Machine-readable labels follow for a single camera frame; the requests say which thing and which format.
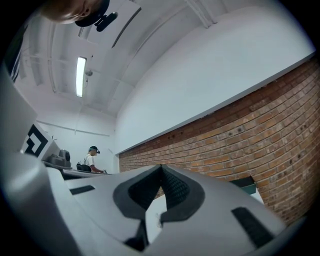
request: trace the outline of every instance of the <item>black strip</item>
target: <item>black strip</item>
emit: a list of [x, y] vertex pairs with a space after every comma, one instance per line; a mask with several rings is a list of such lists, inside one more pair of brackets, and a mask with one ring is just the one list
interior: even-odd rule
[[238, 207], [233, 209], [231, 212], [243, 227], [244, 231], [247, 233], [256, 248], [264, 246], [274, 238], [273, 235], [247, 208]]
[[155, 165], [115, 188], [113, 201], [125, 217], [145, 220], [146, 210], [160, 188], [161, 170], [160, 165]]
[[236, 180], [231, 180], [230, 183], [238, 186], [239, 188], [247, 187], [247, 186], [250, 186], [250, 185], [255, 185], [255, 181], [251, 176], [245, 177], [245, 178], [236, 179]]
[[116, 37], [113, 45], [111, 48], [115, 47], [115, 45], [117, 44], [118, 40], [120, 39], [121, 35], [123, 34], [123, 32], [125, 32], [126, 28], [128, 27], [128, 25], [130, 24], [130, 22], [137, 16], [137, 14], [141, 11], [141, 7], [131, 16], [131, 18], [128, 20], [128, 22], [124, 25], [124, 27], [122, 28], [122, 30], [120, 31], [120, 33], [118, 34], [118, 36]]
[[77, 194], [81, 194], [84, 192], [88, 192], [91, 190], [94, 190], [95, 188], [91, 185], [87, 185], [87, 186], [81, 186], [81, 187], [77, 187], [77, 188], [72, 188], [70, 189], [70, 192], [72, 195], [77, 195]]
[[161, 223], [187, 220], [205, 200], [205, 191], [198, 182], [165, 164], [162, 165], [161, 187], [167, 208], [161, 214]]
[[28, 138], [28, 140], [26, 141], [26, 143], [28, 144], [28, 147], [26, 148], [26, 150], [24, 151], [25, 154], [30, 154], [30, 155], [34, 155], [35, 153], [32, 151], [32, 148], [34, 147], [35, 143], [33, 142], [33, 140], [31, 138]]
[[129, 238], [127, 241], [125, 241], [125, 244], [140, 252], [142, 252], [149, 245], [147, 227], [143, 220], [140, 222], [135, 237]]

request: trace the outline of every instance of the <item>ceiling light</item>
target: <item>ceiling light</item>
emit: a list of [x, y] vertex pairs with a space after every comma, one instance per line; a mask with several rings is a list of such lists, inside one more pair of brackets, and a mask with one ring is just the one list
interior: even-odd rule
[[75, 88], [76, 95], [82, 97], [84, 94], [84, 74], [87, 59], [84, 57], [78, 57], [76, 63], [76, 73], [75, 73]]

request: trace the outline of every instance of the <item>red brick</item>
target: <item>red brick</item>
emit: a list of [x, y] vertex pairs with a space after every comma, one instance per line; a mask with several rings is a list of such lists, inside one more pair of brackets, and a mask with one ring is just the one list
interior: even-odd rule
[[267, 98], [264, 98], [262, 100], [260, 100], [259, 102], [251, 105], [249, 107], [249, 109], [253, 112], [253, 111], [256, 111], [258, 109], [260, 109], [261, 107], [267, 105], [268, 103], [270, 102], [270, 99], [267, 97]]
[[284, 178], [282, 178], [282, 179], [279, 179], [279, 180], [276, 181], [276, 186], [279, 187], [279, 186], [285, 184], [287, 181], [288, 181], [288, 180], [287, 180], [287, 177], [284, 177]]
[[269, 119], [275, 117], [276, 115], [278, 114], [278, 110], [277, 109], [274, 109], [266, 114], [264, 114], [263, 116], [259, 117], [256, 122], [257, 124], [262, 124], [266, 121], [268, 121]]
[[240, 137], [240, 135], [236, 135], [236, 136], [233, 136], [231, 138], [228, 138], [225, 140], [225, 143], [227, 145], [231, 145], [231, 144], [234, 144], [234, 143], [237, 143], [237, 142], [240, 142], [242, 139]]
[[208, 152], [208, 151], [212, 151], [212, 150], [215, 150], [215, 149], [219, 149], [219, 148], [222, 148], [226, 145], [226, 142], [224, 140], [222, 141], [218, 141], [216, 143], [213, 143], [213, 144], [210, 144], [210, 145], [206, 145], [204, 147], [201, 147], [200, 148], [200, 152], [203, 153], [203, 152]]
[[199, 166], [199, 167], [189, 168], [189, 169], [194, 172], [208, 172], [210, 171], [210, 166]]
[[250, 122], [245, 123], [245, 124], [244, 124], [244, 128], [245, 128], [246, 130], [249, 130], [249, 129], [255, 127], [256, 125], [257, 125], [257, 124], [256, 124], [256, 120], [252, 120], [252, 121], [250, 121]]
[[205, 159], [203, 160], [204, 165], [212, 165], [220, 162], [228, 161], [230, 158], [228, 155], [222, 155], [211, 159]]
[[221, 170], [221, 169], [223, 169], [224, 167], [225, 167], [225, 166], [224, 166], [224, 163], [223, 163], [223, 162], [220, 162], [220, 163], [217, 163], [217, 164], [210, 165], [210, 170], [211, 170], [211, 171]]
[[249, 169], [248, 164], [239, 165], [234, 168], [235, 173], [242, 173]]
[[284, 153], [286, 153], [286, 149], [284, 147], [278, 149], [276, 152], [274, 152], [275, 158], [281, 157]]
[[213, 171], [213, 172], [206, 172], [206, 175], [216, 177], [216, 176], [230, 175], [232, 173], [233, 173], [233, 171], [231, 169], [228, 169], [228, 170], [217, 170], [217, 171]]
[[260, 187], [263, 187], [263, 186], [268, 185], [269, 183], [270, 183], [269, 180], [268, 180], [268, 179], [265, 179], [265, 180], [262, 180], [262, 181], [258, 181], [258, 182], [256, 183], [256, 186], [257, 186], [258, 188], [260, 188]]
[[172, 164], [224, 181], [252, 175], [265, 205], [290, 224], [319, 190], [319, 75], [311, 59], [215, 113], [121, 153], [120, 171]]
[[230, 157], [231, 157], [232, 159], [236, 159], [236, 158], [241, 158], [241, 157], [243, 157], [244, 155], [245, 155], [245, 153], [244, 153], [243, 150], [238, 150], [238, 151], [236, 151], [236, 152], [231, 153], [231, 154], [230, 154]]
[[255, 167], [258, 167], [258, 166], [261, 166], [261, 165], [263, 165], [265, 163], [268, 163], [268, 162], [272, 161], [273, 159], [275, 159], [274, 154], [266, 155], [266, 156], [264, 156], [262, 158], [259, 158], [258, 160], [250, 162], [249, 163], [249, 168], [253, 169]]
[[267, 151], [265, 149], [262, 149], [260, 151], [257, 151], [256, 153], [253, 154], [254, 159], [262, 158], [267, 154]]
[[200, 153], [200, 149], [199, 148], [195, 148], [195, 149], [189, 150], [189, 156], [196, 155], [196, 154], [199, 154], [199, 153]]
[[232, 161], [228, 161], [224, 165], [226, 168], [230, 168], [230, 167], [239, 166], [239, 165], [251, 162], [252, 160], [254, 160], [253, 155], [246, 155], [244, 157], [241, 157]]
[[204, 163], [202, 161], [195, 161], [195, 162], [188, 162], [186, 164], [187, 167], [196, 167], [196, 166], [203, 166]]
[[262, 173], [262, 172], [264, 172], [264, 171], [266, 171], [266, 170], [269, 170], [269, 169], [270, 169], [270, 168], [269, 168], [269, 165], [266, 163], [266, 164], [264, 164], [264, 165], [261, 165], [261, 166], [257, 167], [257, 168], [255, 169], [255, 173], [259, 174], [259, 173]]
[[209, 145], [209, 144], [215, 143], [215, 142], [217, 142], [217, 141], [218, 141], [218, 140], [217, 140], [216, 137], [211, 137], [211, 138], [207, 138], [207, 139], [204, 141], [204, 143], [205, 143], [206, 145]]
[[248, 141], [247, 140], [243, 140], [243, 141], [240, 141], [236, 144], [232, 144], [232, 145], [229, 145], [229, 146], [226, 146], [224, 148], [221, 149], [222, 151], [222, 154], [227, 154], [227, 153], [230, 153], [230, 152], [233, 152], [233, 151], [237, 151], [237, 150], [240, 150], [240, 149], [243, 149], [245, 147], [247, 147], [249, 145]]
[[258, 134], [258, 135], [254, 136], [254, 137], [251, 137], [249, 139], [249, 143], [251, 145], [253, 145], [253, 144], [256, 144], [259, 141], [262, 141], [263, 139], [264, 139], [264, 137], [261, 134]]
[[217, 128], [217, 129], [208, 131], [208, 132], [206, 132], [206, 133], [204, 133], [204, 134], [198, 135], [198, 136], [196, 137], [196, 139], [197, 139], [198, 141], [201, 141], [201, 140], [204, 140], [204, 139], [213, 137], [213, 136], [215, 136], [215, 135], [218, 135], [218, 134], [220, 134], [220, 133], [221, 133], [221, 129], [220, 129], [220, 128]]
[[246, 172], [241, 172], [241, 173], [237, 174], [236, 178], [243, 179], [243, 178], [247, 178], [249, 176], [250, 176], [250, 173], [246, 171]]

